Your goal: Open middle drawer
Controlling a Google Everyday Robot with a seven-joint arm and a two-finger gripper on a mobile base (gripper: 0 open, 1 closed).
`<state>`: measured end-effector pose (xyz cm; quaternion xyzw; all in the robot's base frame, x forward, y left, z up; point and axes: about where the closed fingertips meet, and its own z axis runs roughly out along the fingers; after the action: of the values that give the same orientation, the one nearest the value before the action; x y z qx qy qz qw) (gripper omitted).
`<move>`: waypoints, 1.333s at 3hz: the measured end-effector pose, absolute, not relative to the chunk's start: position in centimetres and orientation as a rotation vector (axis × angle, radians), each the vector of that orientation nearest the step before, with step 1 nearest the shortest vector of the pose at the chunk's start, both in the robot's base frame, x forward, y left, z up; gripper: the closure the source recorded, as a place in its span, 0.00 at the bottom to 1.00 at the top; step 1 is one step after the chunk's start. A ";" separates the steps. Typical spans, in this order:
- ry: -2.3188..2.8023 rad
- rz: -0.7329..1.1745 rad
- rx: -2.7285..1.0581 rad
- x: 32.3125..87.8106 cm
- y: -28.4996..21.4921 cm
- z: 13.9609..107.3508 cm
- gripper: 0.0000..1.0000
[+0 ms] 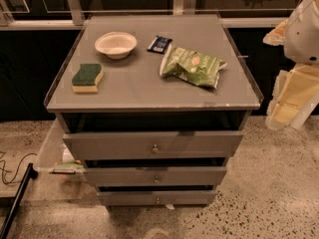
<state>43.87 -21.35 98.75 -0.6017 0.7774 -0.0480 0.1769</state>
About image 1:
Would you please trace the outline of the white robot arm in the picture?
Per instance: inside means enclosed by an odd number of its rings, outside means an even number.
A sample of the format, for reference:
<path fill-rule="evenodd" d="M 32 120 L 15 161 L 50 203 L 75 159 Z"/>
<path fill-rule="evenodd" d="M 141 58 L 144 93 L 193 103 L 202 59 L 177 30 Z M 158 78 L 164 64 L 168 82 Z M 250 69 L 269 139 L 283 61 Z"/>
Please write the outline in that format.
<path fill-rule="evenodd" d="M 265 35 L 263 43 L 282 45 L 285 57 L 295 63 L 276 78 L 265 124 L 271 129 L 300 128 L 318 105 L 319 0 L 302 0 L 287 20 Z"/>

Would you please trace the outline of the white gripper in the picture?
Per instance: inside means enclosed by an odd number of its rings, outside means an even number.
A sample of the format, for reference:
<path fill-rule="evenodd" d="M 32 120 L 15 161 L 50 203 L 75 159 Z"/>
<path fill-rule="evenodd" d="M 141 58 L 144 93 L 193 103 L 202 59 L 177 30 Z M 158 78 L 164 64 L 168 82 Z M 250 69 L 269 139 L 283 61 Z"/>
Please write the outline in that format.
<path fill-rule="evenodd" d="M 319 104 L 319 67 L 296 64 L 280 71 L 267 109 L 265 124 L 273 130 L 299 129 Z"/>

